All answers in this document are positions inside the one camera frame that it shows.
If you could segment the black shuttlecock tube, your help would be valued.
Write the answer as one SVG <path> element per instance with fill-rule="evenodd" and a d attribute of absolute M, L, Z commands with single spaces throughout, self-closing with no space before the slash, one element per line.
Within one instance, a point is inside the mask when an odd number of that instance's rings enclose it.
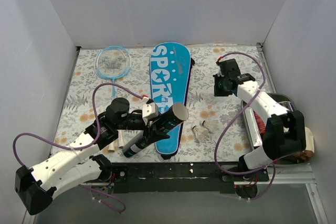
<path fill-rule="evenodd" d="M 142 107 L 142 119 L 145 127 L 126 143 L 122 149 L 123 155 L 130 158 L 149 145 L 170 138 L 168 133 L 186 121 L 188 117 L 188 109 L 179 102 L 173 104 L 162 114 L 159 112 L 159 107 L 156 103 L 148 102 L 144 104 Z"/>

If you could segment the white feather shuttlecock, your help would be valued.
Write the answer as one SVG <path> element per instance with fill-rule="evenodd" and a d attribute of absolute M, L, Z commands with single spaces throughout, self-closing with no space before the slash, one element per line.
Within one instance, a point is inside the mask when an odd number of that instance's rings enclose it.
<path fill-rule="evenodd" d="M 200 126 L 200 125 L 192 125 L 191 130 L 195 136 L 196 143 L 200 143 L 206 139 L 208 136 L 208 129 Z"/>
<path fill-rule="evenodd" d="M 214 133 L 218 129 L 219 122 L 217 120 L 201 120 L 201 125 L 205 127 L 209 132 Z"/>

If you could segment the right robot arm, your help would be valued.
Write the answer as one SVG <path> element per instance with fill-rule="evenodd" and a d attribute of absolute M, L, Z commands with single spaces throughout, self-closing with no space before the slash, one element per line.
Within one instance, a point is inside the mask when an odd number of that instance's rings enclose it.
<path fill-rule="evenodd" d="M 213 75 L 214 96 L 233 94 L 249 103 L 266 127 L 262 145 L 239 158 L 237 173 L 242 180 L 251 180 L 257 174 L 257 168 L 306 149 L 305 121 L 300 111 L 289 111 L 261 91 L 254 77 L 240 72 L 235 59 L 217 61 L 216 64 L 220 71 Z"/>

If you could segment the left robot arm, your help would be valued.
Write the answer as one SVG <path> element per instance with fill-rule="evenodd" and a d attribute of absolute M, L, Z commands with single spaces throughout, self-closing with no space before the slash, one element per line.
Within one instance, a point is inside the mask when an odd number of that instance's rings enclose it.
<path fill-rule="evenodd" d="M 16 171 L 15 191 L 30 215 L 42 212 L 57 196 L 82 183 L 120 180 L 119 167 L 99 154 L 118 139 L 120 130 L 138 131 L 122 149 L 125 157 L 132 157 L 169 138 L 168 133 L 188 118 L 188 110 L 180 103 L 165 112 L 151 99 L 146 99 L 140 110 L 130 112 L 129 108 L 127 99 L 113 99 L 69 146 L 31 168 L 22 165 Z"/>

